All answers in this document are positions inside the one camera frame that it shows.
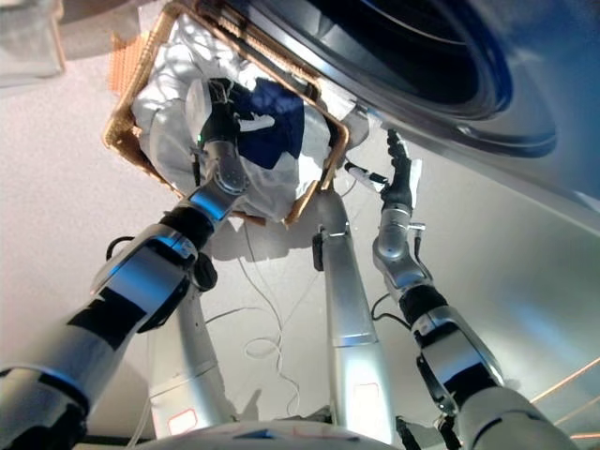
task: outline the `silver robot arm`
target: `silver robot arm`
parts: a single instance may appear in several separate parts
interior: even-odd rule
[[[0,367],[0,448],[75,445],[133,335],[164,324],[191,283],[212,287],[201,250],[248,186],[227,108],[202,130],[204,184],[100,269],[86,307]]]
[[[393,183],[382,192],[381,228],[373,261],[382,272],[421,349],[417,367],[440,410],[456,416],[468,449],[547,450],[576,446],[522,395],[503,387],[498,362],[460,314],[449,307],[407,241],[411,224],[411,161],[396,133],[388,132],[395,167]]]

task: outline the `white cable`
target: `white cable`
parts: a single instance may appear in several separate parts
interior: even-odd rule
[[[276,361],[277,375],[279,376],[279,378],[281,380],[283,380],[284,382],[289,384],[293,390],[293,395],[290,398],[290,400],[288,401],[288,403],[286,404],[286,414],[288,414],[289,416],[296,415],[298,413],[298,410],[300,409],[300,386],[298,385],[298,383],[296,381],[294,381],[293,379],[291,379],[290,377],[288,377],[287,375],[285,375],[283,373],[283,353],[282,353],[283,327],[281,325],[281,318],[279,317],[277,310],[273,306],[273,303],[268,299],[268,297],[263,293],[263,291],[261,291],[258,288],[258,286],[256,286],[254,281],[252,281],[252,279],[248,275],[248,271],[246,270],[246,267],[244,267],[244,264],[242,263],[242,260],[240,260],[238,258],[237,261],[239,262],[242,272],[244,273],[244,276],[246,277],[247,281],[250,283],[252,288],[259,294],[259,296],[266,302],[266,304],[269,306],[269,308],[273,312],[273,316],[274,316],[274,318],[276,320],[276,324],[277,324],[276,337],[255,337],[254,339],[249,340],[244,345],[244,356],[249,359],[255,360],[255,361],[256,360],[262,361],[263,359],[267,358],[271,353],[273,353],[273,352],[277,353],[277,361]],[[257,344],[259,342],[268,344],[270,346],[271,350],[269,352],[263,352],[263,353],[251,352],[249,347],[251,345]],[[295,402],[295,408],[293,409],[293,412],[292,412],[291,406],[294,402]]]
[[[244,233],[246,235],[247,246],[248,246],[248,250],[250,252],[250,257],[252,258],[252,262],[255,265],[256,271],[257,271],[259,277],[261,278],[262,282],[266,286],[266,289],[271,293],[271,295],[273,295],[273,297],[275,297],[275,294],[271,290],[269,284],[264,279],[263,273],[259,269],[258,264],[256,264],[256,258],[254,256],[254,250],[252,248],[252,245],[250,244],[250,238],[248,235],[248,227],[246,224],[244,224]],[[231,309],[229,311],[220,313],[217,316],[210,318],[209,320],[206,321],[206,323],[209,324],[213,321],[216,321],[217,319],[221,319],[223,317],[229,316],[230,314],[234,314],[236,312],[250,310],[250,309],[263,311],[267,314],[270,314],[275,319],[276,325],[277,325],[276,335],[274,337],[255,337],[255,338],[249,340],[244,345],[244,356],[246,358],[254,360],[254,361],[262,361],[265,358],[269,357],[272,353],[277,354],[277,361],[276,361],[277,375],[279,376],[279,378],[281,380],[283,380],[284,382],[289,384],[293,390],[293,395],[290,398],[290,400],[288,401],[288,403],[286,404],[286,414],[288,414],[288,416],[297,415],[298,410],[300,409],[300,385],[298,384],[298,382],[296,382],[292,378],[285,375],[285,373],[283,373],[283,329],[284,329],[285,325],[288,323],[288,321],[292,318],[292,315],[294,314],[294,312],[296,311],[298,306],[307,297],[307,295],[310,291],[310,288],[314,284],[319,273],[317,273],[313,277],[313,279],[309,282],[305,291],[302,293],[300,298],[293,305],[292,310],[290,311],[290,314],[286,318],[285,322],[282,323],[281,316],[278,313],[278,309],[275,308],[275,306],[273,305],[273,302],[271,302],[271,300],[269,300],[269,298],[264,294],[263,291],[261,291],[261,289],[252,280],[252,278],[250,278],[250,275],[248,274],[246,267],[242,263],[242,260],[237,258],[237,262],[239,263],[240,268],[242,269],[242,272],[243,272],[244,276],[246,277],[246,280],[248,281],[248,283],[250,283],[250,286],[252,286],[252,289],[254,289],[254,291],[256,291],[256,293],[261,297],[261,299],[264,300],[264,302],[267,304],[268,310],[265,308],[262,308],[262,307],[237,307],[235,309]],[[268,350],[264,351],[264,352],[253,352],[250,349],[250,347],[252,345],[259,344],[259,343],[267,344],[267,346],[269,347]]]
[[[135,431],[133,431],[131,439],[129,439],[129,442],[127,443],[127,446],[125,448],[133,448],[138,443],[140,437],[142,436],[143,429],[145,428],[146,423],[148,422],[149,415],[150,398],[147,398],[145,403],[143,404],[142,415],[140,416],[140,420],[138,421],[138,426],[135,427]]]

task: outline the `washing machine door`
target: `washing machine door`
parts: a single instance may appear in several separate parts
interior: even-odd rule
[[[600,7],[230,0],[407,139],[600,233]]]

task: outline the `laundry basket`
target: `laundry basket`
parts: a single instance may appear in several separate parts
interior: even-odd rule
[[[281,47],[251,23],[245,22],[244,18],[228,7],[214,8],[200,1],[193,2],[190,5],[176,1],[164,7],[146,40],[127,89],[112,111],[102,141],[108,148],[150,176],[155,177],[159,182],[174,190],[180,197],[183,197],[181,192],[176,191],[158,174],[150,160],[143,153],[139,143],[141,130],[136,126],[135,117],[131,111],[133,100],[148,82],[158,48],[168,41],[173,25],[181,14],[187,14],[215,38],[228,45],[243,58],[256,64],[275,81],[316,108],[322,113],[329,125],[337,131],[331,152],[323,162],[321,179],[315,180],[306,193],[295,201],[292,211],[284,219],[286,224],[294,223],[300,218],[315,191],[329,187],[335,175],[338,160],[343,157],[349,139],[349,132],[341,122],[327,112],[322,105],[318,104],[321,92],[317,81],[318,72],[312,67],[308,67],[306,63]],[[250,217],[241,212],[235,214],[255,222],[264,223],[264,219],[259,217]]]

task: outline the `dark blue fabric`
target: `dark blue fabric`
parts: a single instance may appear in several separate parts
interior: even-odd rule
[[[252,92],[237,84],[230,99],[242,118],[256,113],[275,119],[272,127],[240,134],[240,155],[265,169],[273,169],[283,152],[298,159],[304,134],[304,103],[299,96],[276,82],[259,78]]]

